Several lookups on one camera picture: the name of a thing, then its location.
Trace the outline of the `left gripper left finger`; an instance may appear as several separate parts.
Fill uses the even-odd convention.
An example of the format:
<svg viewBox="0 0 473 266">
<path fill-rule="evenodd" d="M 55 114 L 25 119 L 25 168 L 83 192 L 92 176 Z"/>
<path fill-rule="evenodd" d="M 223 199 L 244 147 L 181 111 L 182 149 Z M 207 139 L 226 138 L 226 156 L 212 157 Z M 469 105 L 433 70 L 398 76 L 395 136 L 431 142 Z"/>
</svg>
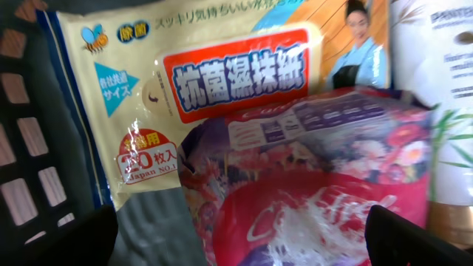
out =
<svg viewBox="0 0 473 266">
<path fill-rule="evenodd" d="M 105 205 L 87 217 L 63 226 L 50 241 L 41 240 L 23 254 L 23 265 L 107 265 L 118 234 L 117 215 Z"/>
</svg>

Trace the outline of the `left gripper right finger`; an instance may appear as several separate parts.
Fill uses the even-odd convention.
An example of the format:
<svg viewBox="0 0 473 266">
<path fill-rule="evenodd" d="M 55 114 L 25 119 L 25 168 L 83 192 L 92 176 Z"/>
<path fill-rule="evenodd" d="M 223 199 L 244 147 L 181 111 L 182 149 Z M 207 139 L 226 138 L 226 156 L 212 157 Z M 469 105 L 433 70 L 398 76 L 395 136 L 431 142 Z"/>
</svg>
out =
<svg viewBox="0 0 473 266">
<path fill-rule="evenodd" d="M 365 228 L 372 266 L 472 266 L 472 254 L 374 205 Z"/>
</svg>

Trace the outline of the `red purple pad pack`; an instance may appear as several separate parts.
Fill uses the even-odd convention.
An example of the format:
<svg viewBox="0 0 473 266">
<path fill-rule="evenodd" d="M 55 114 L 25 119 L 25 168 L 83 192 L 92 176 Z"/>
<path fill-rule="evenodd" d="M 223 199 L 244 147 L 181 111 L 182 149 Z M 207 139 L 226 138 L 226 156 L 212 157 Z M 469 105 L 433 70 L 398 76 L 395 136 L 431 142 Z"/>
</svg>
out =
<svg viewBox="0 0 473 266">
<path fill-rule="evenodd" d="M 368 265 L 380 205 L 424 226 L 431 114 L 367 88 L 211 118 L 180 145 L 210 265 Z"/>
</svg>

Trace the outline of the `white cream tube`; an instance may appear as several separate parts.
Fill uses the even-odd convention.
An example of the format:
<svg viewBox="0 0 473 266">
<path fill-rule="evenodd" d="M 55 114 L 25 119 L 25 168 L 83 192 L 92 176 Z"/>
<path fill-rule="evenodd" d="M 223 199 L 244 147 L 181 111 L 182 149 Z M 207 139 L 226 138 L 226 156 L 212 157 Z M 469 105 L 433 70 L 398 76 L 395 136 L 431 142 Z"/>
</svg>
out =
<svg viewBox="0 0 473 266">
<path fill-rule="evenodd" d="M 394 87 L 432 110 L 427 228 L 472 247 L 472 0 L 391 0 Z"/>
</svg>

